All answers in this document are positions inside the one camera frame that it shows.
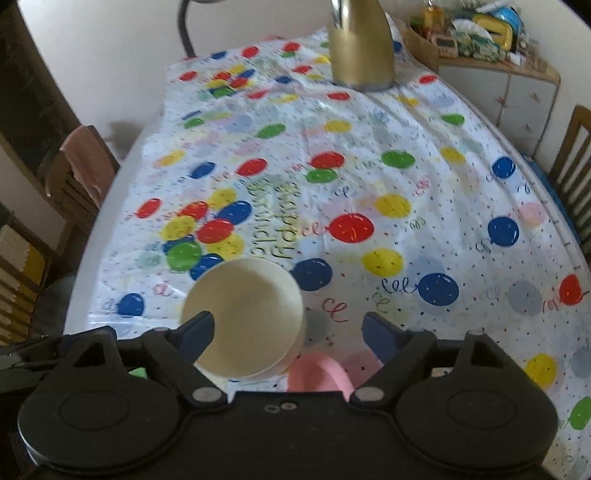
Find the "paper bowl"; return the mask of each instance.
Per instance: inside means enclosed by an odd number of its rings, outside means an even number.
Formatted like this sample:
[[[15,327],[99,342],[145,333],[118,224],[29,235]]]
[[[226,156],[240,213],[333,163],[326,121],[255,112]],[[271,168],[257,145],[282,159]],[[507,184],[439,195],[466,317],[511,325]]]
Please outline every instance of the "paper bowl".
[[[306,323],[300,288],[289,272],[262,258],[239,258],[203,274],[189,291],[181,321],[207,310],[213,341],[197,360],[204,374],[258,381],[296,359]]]

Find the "table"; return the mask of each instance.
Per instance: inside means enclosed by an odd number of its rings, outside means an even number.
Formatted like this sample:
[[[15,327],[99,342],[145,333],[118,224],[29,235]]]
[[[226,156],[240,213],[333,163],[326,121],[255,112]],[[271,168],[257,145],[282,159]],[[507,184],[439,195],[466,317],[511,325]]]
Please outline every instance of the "table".
[[[129,185],[134,181],[141,166],[145,140],[160,129],[162,117],[162,112],[159,112],[141,132],[121,165],[109,194],[100,208],[78,268],[66,316],[64,335],[87,330],[86,317],[89,311],[90,295],[97,281],[100,259],[108,246]]]

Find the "towel on chair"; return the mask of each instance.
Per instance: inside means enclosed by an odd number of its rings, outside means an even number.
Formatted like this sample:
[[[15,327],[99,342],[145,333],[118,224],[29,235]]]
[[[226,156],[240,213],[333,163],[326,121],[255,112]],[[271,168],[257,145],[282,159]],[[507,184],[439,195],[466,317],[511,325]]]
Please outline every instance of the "towel on chair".
[[[60,147],[74,178],[99,208],[115,178],[115,170],[105,148],[92,130],[84,125],[68,135]]]

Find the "kettle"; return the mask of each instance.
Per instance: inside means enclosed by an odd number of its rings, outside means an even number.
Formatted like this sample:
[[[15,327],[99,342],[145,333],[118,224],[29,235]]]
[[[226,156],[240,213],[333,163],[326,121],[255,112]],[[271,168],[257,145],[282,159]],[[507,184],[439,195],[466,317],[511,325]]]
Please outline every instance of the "kettle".
[[[360,92],[394,83],[394,46],[378,0],[332,0],[329,49],[333,81]]]

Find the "black cable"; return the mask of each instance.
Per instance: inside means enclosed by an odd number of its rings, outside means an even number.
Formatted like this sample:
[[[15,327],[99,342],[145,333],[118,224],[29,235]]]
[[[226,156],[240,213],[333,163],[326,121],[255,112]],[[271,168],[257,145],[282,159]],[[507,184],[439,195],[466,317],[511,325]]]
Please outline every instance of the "black cable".
[[[191,43],[191,39],[189,38],[189,33],[187,32],[187,10],[189,9],[190,1],[191,0],[181,0],[177,16],[178,35],[181,37],[185,55],[189,58],[195,56],[195,50]]]

